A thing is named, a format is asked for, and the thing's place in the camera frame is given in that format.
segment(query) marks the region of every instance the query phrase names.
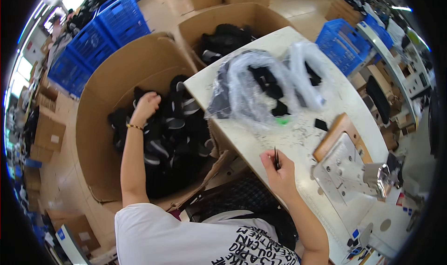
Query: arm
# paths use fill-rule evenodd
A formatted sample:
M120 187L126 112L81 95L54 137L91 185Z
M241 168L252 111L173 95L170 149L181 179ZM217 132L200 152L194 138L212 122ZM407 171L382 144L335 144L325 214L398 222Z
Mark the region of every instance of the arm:
M327 264L329 244L326 230L299 195L295 185L295 164L277 150L281 169L273 166L274 151L267 150L260 155L267 172L271 190L287 205L299 238L305 248L302 263Z
M158 109L160 96L155 92L145 94L138 101L130 124L143 127L146 120ZM149 203L146 195L146 172L143 159L143 133L128 128L121 161L122 207L136 203Z

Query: black chair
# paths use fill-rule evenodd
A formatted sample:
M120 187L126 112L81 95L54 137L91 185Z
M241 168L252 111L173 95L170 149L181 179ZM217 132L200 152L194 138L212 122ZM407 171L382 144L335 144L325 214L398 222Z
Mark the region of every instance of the black chair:
M390 119L391 107L387 97L373 76L369 76L368 78L368 82L366 83L366 93L374 101L374 105L377 107L383 124L387 124Z

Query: person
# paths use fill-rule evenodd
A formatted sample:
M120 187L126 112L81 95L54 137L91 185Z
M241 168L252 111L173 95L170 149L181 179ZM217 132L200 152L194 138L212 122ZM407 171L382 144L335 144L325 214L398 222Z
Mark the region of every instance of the person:
M211 216L202 223L181 222L149 202L141 128L159 108L160 101L155 92L145 94L127 125L121 163L123 209L115 215L119 263L299 264L295 248L279 242L279 237L287 236L281 232L284 223L275 227L267 223L268 216L256 218L250 211L233 210ZM326 265L329 255L326 231L296 189L294 162L281 151L278 153L281 165L278 171L272 162L273 150L262 153L260 161L271 190L287 205L304 246L301 264Z

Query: scissors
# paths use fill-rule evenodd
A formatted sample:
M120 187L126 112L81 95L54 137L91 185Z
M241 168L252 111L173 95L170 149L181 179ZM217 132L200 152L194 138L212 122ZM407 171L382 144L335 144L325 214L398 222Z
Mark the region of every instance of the scissors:
M279 164L279 155L278 155L278 152L276 151L276 146L274 147L274 151L275 151L275 156L273 158L273 161L274 161L275 170L279 170L279 169L281 169L281 165Z

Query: person's right hand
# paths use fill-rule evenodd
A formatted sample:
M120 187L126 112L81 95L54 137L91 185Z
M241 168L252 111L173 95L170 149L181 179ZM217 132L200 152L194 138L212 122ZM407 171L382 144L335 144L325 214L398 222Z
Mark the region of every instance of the person's right hand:
M148 92L138 100L137 107L131 117L131 124L144 127L144 124L159 108L161 102L160 95L155 92Z
M275 170L274 150L266 150L260 154L262 165L264 165L271 190L283 201L298 195L295 185L295 163L288 159L280 150L276 150L279 156L281 169Z

